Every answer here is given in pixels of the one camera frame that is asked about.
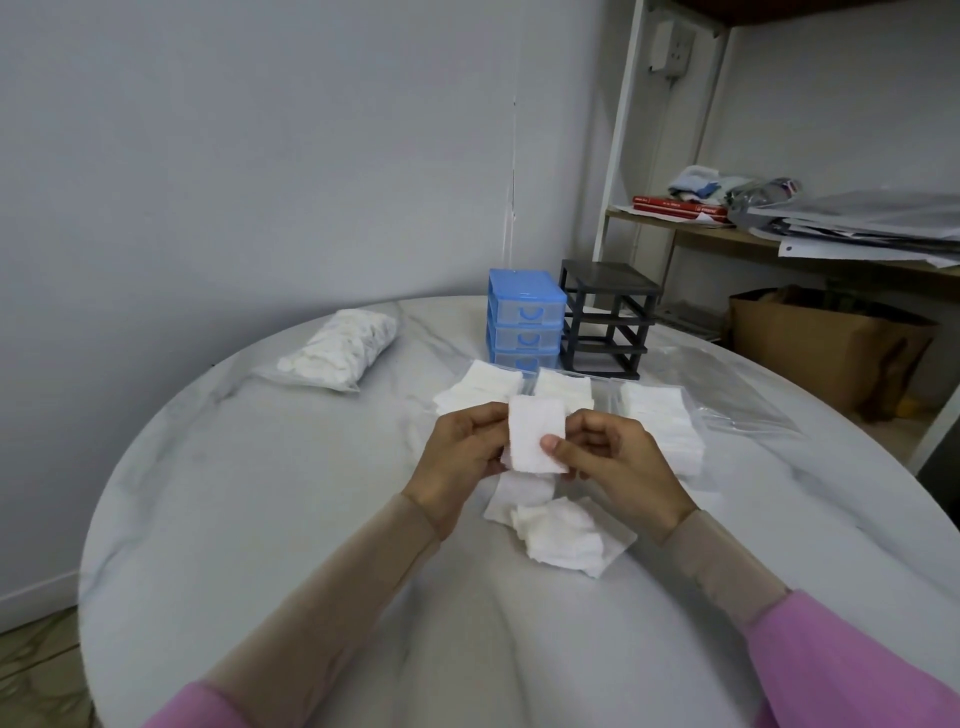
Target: person's right hand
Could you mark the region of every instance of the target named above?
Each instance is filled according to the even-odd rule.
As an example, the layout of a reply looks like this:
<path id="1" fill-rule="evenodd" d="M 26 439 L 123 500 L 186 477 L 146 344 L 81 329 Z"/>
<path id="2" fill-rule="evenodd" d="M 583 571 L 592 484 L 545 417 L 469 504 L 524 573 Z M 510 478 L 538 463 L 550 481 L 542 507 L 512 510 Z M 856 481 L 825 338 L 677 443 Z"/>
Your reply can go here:
<path id="1" fill-rule="evenodd" d="M 545 435 L 543 450 L 596 480 L 624 514 L 662 544 L 697 510 L 653 436 L 636 420 L 582 409 L 566 419 L 566 439 Z"/>

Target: white marble table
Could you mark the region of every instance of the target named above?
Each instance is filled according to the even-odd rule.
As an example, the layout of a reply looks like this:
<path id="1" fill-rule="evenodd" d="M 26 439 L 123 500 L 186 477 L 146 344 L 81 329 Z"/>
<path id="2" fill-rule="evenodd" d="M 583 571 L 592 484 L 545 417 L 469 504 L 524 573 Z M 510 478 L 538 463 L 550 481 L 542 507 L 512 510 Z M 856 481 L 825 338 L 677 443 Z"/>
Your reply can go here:
<path id="1" fill-rule="evenodd" d="M 130 446 L 84 548 L 81 636 L 107 728 L 204 673 L 413 469 L 411 422 L 482 357 L 485 301 L 376 306 L 404 328 L 358 396 L 249 376 L 291 328 L 184 389 Z M 867 435 L 778 376 L 710 349 L 801 435 L 711 431 L 712 508 L 790 585 L 960 690 L 960 533 Z M 761 693 L 739 637 L 644 543 L 597 581 L 526 558 L 480 513 L 390 608 L 322 726 L 743 726 Z"/>

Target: wall socket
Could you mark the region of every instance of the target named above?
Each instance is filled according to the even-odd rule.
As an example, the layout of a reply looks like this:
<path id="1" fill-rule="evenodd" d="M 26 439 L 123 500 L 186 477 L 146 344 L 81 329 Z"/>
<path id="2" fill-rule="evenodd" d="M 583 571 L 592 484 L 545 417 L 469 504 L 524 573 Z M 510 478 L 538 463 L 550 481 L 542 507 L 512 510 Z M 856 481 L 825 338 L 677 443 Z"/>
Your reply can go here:
<path id="1" fill-rule="evenodd" d="M 679 79 L 690 65 L 695 36 L 696 31 L 678 20 L 661 21 L 650 45 L 650 72 Z"/>

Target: hand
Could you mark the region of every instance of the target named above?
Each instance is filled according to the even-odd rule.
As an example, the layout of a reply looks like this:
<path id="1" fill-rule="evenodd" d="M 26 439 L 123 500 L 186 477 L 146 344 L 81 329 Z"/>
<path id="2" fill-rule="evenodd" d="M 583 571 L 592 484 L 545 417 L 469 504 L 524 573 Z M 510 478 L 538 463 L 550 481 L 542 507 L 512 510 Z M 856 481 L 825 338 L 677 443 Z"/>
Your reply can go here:
<path id="1" fill-rule="evenodd" d="M 507 469 L 507 405 L 492 401 L 438 418 L 403 494 L 414 501 L 442 541 L 453 532 L 477 483 Z"/>
<path id="2" fill-rule="evenodd" d="M 613 504 L 658 544 L 697 510 L 653 436 L 636 420 L 581 409 L 566 418 L 566 440 L 546 435 L 543 450 L 596 480 Z"/>

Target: baseboard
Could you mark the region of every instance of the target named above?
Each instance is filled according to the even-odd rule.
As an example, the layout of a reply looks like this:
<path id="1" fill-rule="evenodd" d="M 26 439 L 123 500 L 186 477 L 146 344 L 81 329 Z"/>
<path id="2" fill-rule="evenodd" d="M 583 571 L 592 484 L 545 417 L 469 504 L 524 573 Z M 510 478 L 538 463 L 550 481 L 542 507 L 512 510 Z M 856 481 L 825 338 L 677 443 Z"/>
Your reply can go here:
<path id="1" fill-rule="evenodd" d="M 79 571 L 68 571 L 26 589 L 0 595 L 0 633 L 77 603 Z"/>

